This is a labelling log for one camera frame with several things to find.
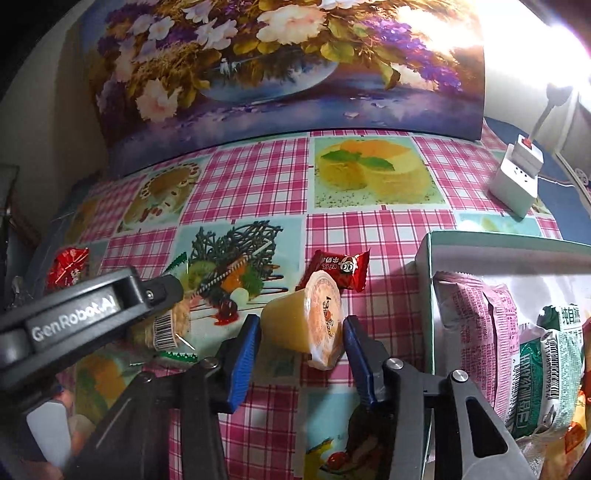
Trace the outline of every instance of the electrical socket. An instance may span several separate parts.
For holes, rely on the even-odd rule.
[[[489,191],[521,218],[538,197],[538,177],[531,177],[509,158],[509,150],[489,186]]]
[[[542,166],[544,166],[544,154],[533,143],[528,144],[524,142],[525,140],[523,135],[519,135],[515,145],[511,144],[507,146],[505,156],[509,155],[509,158],[515,165],[520,167],[530,177],[535,177],[542,169]]]

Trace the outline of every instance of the wall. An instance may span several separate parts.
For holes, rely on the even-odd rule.
[[[76,4],[39,41],[0,103],[1,161],[21,167],[15,202],[41,233],[71,186],[106,166],[72,29],[90,4]]]
[[[485,115],[530,132],[544,110],[546,85],[569,76],[566,46],[516,0],[477,1],[485,39]],[[549,151],[562,131],[568,102],[554,108],[537,135]]]
[[[3,161],[21,166],[16,200],[41,232],[70,186],[106,164],[70,30],[91,3],[82,0],[39,42],[0,103]],[[545,107],[560,46],[545,43],[548,27],[520,1],[476,3],[485,37],[485,115],[529,131]],[[544,124],[538,139],[545,147],[558,141],[566,110],[555,109]]]

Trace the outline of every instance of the cake picture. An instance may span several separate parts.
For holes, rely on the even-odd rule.
[[[325,137],[314,152],[316,208],[444,204],[408,138]]]
[[[175,221],[201,175],[198,161],[174,165],[149,178],[131,203],[118,232]]]

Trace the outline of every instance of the red candy wrapper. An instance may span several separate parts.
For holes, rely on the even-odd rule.
[[[61,250],[47,274],[47,291],[75,285],[84,276],[88,267],[87,248],[65,248]]]
[[[363,291],[368,273],[368,264],[369,250],[355,256],[316,250],[300,284],[295,289],[301,290],[308,283],[312,273],[324,270],[334,279],[340,289]]]

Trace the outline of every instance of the jelly cup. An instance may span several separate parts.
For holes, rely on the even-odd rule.
[[[266,340],[306,353],[311,367],[329,370],[343,353],[343,319],[335,281],[318,271],[305,288],[265,305],[261,329]]]

